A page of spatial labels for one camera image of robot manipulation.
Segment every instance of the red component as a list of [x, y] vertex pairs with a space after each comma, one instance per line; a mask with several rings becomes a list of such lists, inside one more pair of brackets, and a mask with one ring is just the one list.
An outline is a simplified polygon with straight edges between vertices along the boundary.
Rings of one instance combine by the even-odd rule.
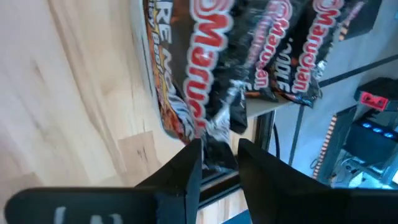
[[366, 106], [370, 106], [371, 108], [384, 111], [386, 109], [386, 106], [388, 104], [388, 99], [381, 97], [381, 96], [374, 96], [371, 93], [368, 92], [362, 92], [361, 95], [361, 103]]

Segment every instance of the light wood panel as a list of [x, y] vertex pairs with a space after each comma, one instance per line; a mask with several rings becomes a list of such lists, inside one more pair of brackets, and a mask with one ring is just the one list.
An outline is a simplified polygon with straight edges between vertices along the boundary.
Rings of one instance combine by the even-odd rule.
[[145, 94], [129, 4], [0, 1], [0, 208], [34, 186], [134, 186], [183, 147]]

